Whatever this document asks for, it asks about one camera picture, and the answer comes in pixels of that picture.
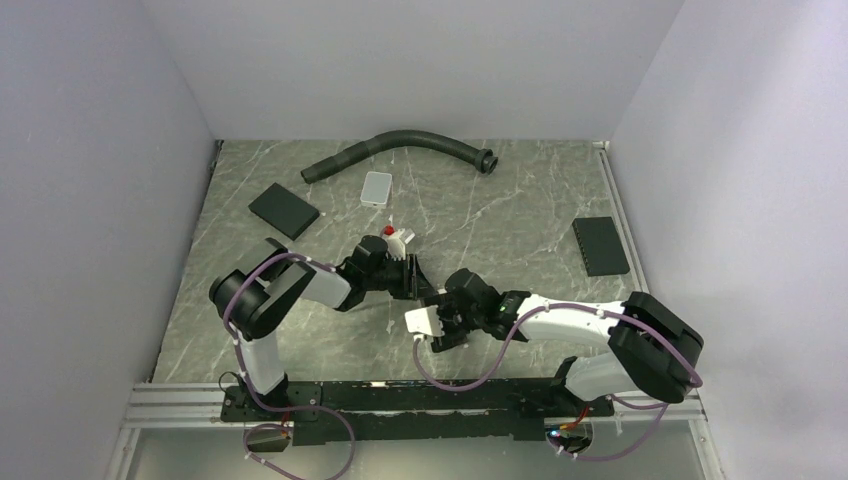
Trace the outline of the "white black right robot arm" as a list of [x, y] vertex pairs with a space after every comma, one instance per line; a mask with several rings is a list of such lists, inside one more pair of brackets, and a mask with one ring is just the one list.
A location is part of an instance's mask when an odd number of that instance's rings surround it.
[[430, 339], [434, 352], [458, 346], [476, 330], [505, 346], [565, 341], [598, 349], [594, 356], [564, 360], [558, 370], [551, 401], [564, 415], [636, 390], [676, 404], [703, 384], [696, 371], [703, 337], [647, 292], [633, 291], [618, 302], [554, 300], [523, 290], [500, 293], [461, 269], [405, 319], [416, 341]]

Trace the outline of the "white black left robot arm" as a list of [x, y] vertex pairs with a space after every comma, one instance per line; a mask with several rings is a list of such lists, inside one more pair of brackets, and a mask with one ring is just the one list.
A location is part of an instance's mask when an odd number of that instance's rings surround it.
[[266, 238], [213, 281], [209, 299], [233, 337], [242, 383], [250, 383], [248, 407], [264, 420], [287, 406], [288, 376], [279, 354], [277, 330], [300, 300], [339, 312], [359, 305], [368, 292], [396, 300], [437, 293], [414, 254], [393, 256], [386, 239], [362, 237], [352, 253], [331, 266], [289, 251]]

